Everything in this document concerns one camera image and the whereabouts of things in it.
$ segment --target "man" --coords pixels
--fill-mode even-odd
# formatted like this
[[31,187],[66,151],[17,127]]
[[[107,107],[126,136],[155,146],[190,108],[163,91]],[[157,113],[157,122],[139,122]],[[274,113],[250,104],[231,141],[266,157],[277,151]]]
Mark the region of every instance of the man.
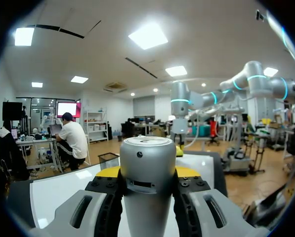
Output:
[[63,160],[69,161],[71,170],[77,170],[87,157],[87,139],[82,126],[73,121],[70,113],[63,114],[63,127],[56,134],[59,155]]

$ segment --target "storage box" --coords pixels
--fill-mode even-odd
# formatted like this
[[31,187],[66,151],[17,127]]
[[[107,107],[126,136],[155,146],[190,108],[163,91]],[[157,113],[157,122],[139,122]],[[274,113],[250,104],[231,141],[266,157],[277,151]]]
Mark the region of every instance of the storage box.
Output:
[[[197,134],[197,127],[192,127],[192,135],[196,136]],[[200,125],[199,126],[199,137],[208,137],[210,136],[210,126],[209,125]]]

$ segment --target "office chair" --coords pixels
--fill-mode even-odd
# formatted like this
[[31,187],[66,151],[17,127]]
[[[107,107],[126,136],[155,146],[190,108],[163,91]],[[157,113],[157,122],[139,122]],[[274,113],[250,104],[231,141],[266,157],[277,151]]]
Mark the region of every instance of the office chair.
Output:
[[216,140],[217,138],[217,134],[215,132],[215,125],[216,125],[217,121],[210,121],[210,140],[207,141],[208,145],[216,143],[217,145],[220,145],[220,142]]

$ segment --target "black monitor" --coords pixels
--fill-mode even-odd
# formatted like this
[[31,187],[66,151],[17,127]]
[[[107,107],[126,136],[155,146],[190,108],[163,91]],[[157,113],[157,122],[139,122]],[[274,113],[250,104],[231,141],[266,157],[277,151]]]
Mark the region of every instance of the black monitor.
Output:
[[2,120],[17,121],[22,118],[21,102],[4,102],[2,104]]
[[131,118],[132,122],[139,123],[139,118]]
[[226,117],[221,115],[221,124],[226,124]]
[[242,114],[243,122],[248,121],[248,114]]
[[55,136],[55,134],[60,133],[62,130],[62,125],[60,124],[55,124],[55,125],[50,125],[49,126],[49,132],[51,136]]

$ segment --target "white table surface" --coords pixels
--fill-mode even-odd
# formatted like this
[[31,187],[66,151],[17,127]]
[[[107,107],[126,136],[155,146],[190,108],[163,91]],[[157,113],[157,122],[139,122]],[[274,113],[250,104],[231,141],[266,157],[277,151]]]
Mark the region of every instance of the white table surface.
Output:
[[[214,184],[213,158],[210,156],[184,155],[176,160],[177,166],[184,166],[198,171],[203,180],[211,188]],[[30,184],[31,209],[35,225],[40,228],[47,226],[53,219],[55,210],[78,190],[84,190],[100,171],[100,165],[75,172],[62,174],[46,179],[36,180]],[[174,199],[171,198],[169,216],[165,229],[165,237],[178,237],[179,229],[173,211]],[[119,225],[118,236],[129,237],[126,210],[122,200],[123,212]]]
[[32,140],[32,141],[21,141],[21,140],[16,140],[15,143],[18,146],[31,146],[31,145],[38,145],[41,143],[49,143],[55,141],[55,138],[50,138],[50,139],[45,139],[45,140]]

